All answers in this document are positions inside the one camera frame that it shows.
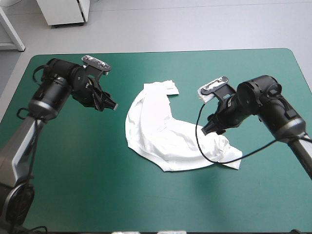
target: crumpled white cloth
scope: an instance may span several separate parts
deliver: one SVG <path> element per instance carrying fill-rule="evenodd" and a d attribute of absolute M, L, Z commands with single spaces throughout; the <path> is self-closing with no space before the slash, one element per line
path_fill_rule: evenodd
<path fill-rule="evenodd" d="M 172 117 L 167 95 L 179 94 L 172 80 L 144 84 L 125 122 L 128 147 L 165 171 L 183 171 L 211 165 L 200 153 L 195 124 Z M 225 136 L 197 134 L 203 153 L 212 161 L 226 162 L 242 156 Z M 239 169 L 240 160 L 226 164 Z"/>

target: white cabinet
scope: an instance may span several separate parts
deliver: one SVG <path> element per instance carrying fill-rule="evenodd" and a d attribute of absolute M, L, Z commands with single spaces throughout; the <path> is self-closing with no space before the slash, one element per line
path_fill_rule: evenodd
<path fill-rule="evenodd" d="M 48 25 L 88 21 L 90 0 L 37 0 Z"/>

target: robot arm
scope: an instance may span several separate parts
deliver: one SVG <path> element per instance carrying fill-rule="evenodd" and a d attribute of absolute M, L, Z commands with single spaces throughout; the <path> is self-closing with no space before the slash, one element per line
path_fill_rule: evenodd
<path fill-rule="evenodd" d="M 239 84 L 237 91 L 227 83 L 222 77 L 199 90 L 201 96 L 219 99 L 217 111 L 208 117 L 202 132 L 222 134 L 238 127 L 248 116 L 258 115 L 276 140 L 288 144 L 312 179 L 312 143 L 306 123 L 281 95 L 282 86 L 276 79 L 260 76 Z"/>
<path fill-rule="evenodd" d="M 99 84 L 101 75 L 111 70 L 110 65 L 88 55 L 82 61 L 80 66 L 54 58 L 35 70 L 44 69 L 42 83 L 28 104 L 29 115 L 0 151 L 0 232 L 12 229 L 12 223 L 15 230 L 23 230 L 20 225 L 34 199 L 34 188 L 27 183 L 30 152 L 36 136 L 47 121 L 58 116 L 68 97 L 72 95 L 83 106 L 98 111 L 117 108 Z"/>

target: green table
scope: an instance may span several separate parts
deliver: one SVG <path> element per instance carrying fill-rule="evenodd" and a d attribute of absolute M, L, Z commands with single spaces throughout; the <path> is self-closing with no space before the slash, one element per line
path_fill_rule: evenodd
<path fill-rule="evenodd" d="M 39 139 L 34 167 L 36 196 L 26 227 L 51 231 L 288 232 L 312 230 L 312 182 L 282 143 L 242 161 L 240 170 L 213 165 L 164 173 L 127 147 L 124 122 L 143 83 L 172 79 L 180 95 L 169 97 L 176 119 L 195 123 L 202 102 L 197 88 L 222 75 L 233 87 L 260 75 L 283 85 L 283 95 L 312 133 L 311 92 L 287 49 L 93 54 L 112 65 L 101 80 L 119 103 L 97 112 L 69 98 Z M 33 70 L 51 58 L 81 64 L 82 54 L 31 59 L 0 124 L 1 147 L 21 124 L 18 108 L 38 88 Z M 206 116 L 216 110 L 212 101 Z M 248 153 L 273 137 L 257 117 L 226 132 Z"/>

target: gray floor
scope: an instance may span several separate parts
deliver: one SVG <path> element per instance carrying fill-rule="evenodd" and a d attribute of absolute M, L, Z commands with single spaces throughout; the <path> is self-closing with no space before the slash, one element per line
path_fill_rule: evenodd
<path fill-rule="evenodd" d="M 312 1 L 92 0 L 85 26 L 57 29 L 35 0 L 4 10 L 26 51 L 0 52 L 0 119 L 37 54 L 289 48 L 312 87 Z"/>

